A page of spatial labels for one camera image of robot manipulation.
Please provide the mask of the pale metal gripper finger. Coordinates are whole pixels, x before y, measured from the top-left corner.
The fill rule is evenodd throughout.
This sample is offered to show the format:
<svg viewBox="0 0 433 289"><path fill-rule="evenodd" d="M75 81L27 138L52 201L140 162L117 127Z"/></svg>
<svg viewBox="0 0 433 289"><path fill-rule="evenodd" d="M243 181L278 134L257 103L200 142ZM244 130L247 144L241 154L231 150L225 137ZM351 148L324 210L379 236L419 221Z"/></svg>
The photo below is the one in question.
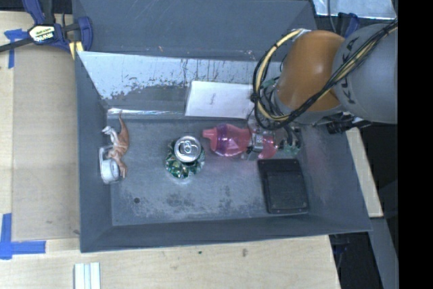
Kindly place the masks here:
<svg viewBox="0 0 433 289"><path fill-rule="evenodd" d="M264 150L264 137L260 133L253 133L251 137L251 144L249 146L249 153L261 154Z"/></svg>

